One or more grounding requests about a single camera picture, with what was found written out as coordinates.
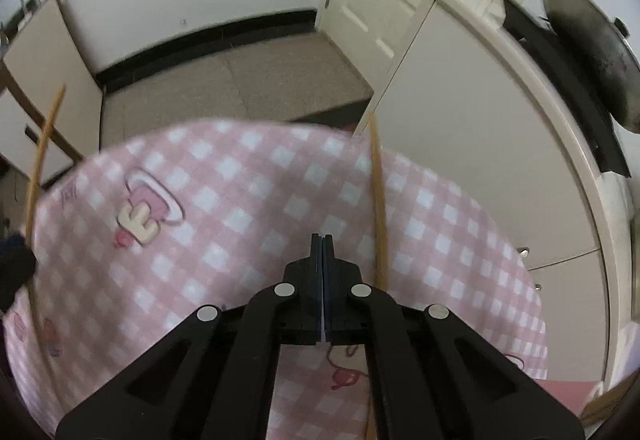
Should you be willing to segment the pink paper cup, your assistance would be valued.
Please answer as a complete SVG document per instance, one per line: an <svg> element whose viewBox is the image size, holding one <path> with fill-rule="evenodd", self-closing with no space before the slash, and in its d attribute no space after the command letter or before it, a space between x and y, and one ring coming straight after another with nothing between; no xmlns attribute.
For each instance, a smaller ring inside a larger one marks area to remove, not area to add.
<svg viewBox="0 0 640 440"><path fill-rule="evenodd" d="M536 382L578 418L589 401L604 394L602 382L561 382L551 379L537 379Z"/></svg>

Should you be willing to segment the steel wok with lid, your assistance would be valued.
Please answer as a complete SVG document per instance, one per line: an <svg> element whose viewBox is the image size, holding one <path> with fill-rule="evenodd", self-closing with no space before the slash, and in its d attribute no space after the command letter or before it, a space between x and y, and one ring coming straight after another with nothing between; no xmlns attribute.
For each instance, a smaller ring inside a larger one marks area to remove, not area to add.
<svg viewBox="0 0 640 440"><path fill-rule="evenodd" d="M591 0L542 0L552 29L588 60L613 118L639 132L639 59L620 18L608 18Z"/></svg>

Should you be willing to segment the wooden side cabinet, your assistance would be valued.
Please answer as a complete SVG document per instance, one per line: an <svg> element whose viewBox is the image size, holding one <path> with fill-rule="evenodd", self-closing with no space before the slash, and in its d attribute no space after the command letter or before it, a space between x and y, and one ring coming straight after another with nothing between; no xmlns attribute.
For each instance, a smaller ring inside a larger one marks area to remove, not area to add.
<svg viewBox="0 0 640 440"><path fill-rule="evenodd" d="M58 110L44 155L47 183L100 147L103 94L79 53L61 0L45 0L1 57L1 157L32 172L44 122L60 88Z"/></svg>

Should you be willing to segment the white kitchen counter cabinet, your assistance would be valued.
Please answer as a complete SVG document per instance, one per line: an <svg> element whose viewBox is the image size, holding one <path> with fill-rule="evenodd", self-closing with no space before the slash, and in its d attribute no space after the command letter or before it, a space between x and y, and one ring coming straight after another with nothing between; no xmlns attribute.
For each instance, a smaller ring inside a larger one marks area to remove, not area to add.
<svg viewBox="0 0 640 440"><path fill-rule="evenodd" d="M550 80L462 0L423 0L369 104L382 144L476 199L521 250L549 375L614 386L634 370L634 207Z"/></svg>

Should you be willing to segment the pink checkered tablecloth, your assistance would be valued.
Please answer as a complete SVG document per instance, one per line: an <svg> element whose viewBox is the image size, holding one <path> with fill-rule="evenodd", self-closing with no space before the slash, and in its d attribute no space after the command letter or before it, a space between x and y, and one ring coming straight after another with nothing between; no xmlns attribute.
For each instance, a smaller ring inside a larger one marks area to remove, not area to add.
<svg viewBox="0 0 640 440"><path fill-rule="evenodd" d="M541 301L489 213L384 152L388 290L446 305L527 375L548 372ZM374 276L370 145L310 126L201 120L87 159L39 200L37 295L6 317L17 391L47 432L185 317L277 283L314 234Z"/></svg>

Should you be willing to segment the black induction cooktop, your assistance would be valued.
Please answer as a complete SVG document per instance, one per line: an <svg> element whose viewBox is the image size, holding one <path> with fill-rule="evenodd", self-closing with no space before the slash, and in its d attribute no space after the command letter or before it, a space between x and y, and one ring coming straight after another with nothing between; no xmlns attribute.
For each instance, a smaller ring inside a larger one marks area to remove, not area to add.
<svg viewBox="0 0 640 440"><path fill-rule="evenodd" d="M514 0L502 0L503 28L544 72L572 113L601 172L629 179L631 172L613 119L596 93L598 85L580 58L550 28Z"/></svg>

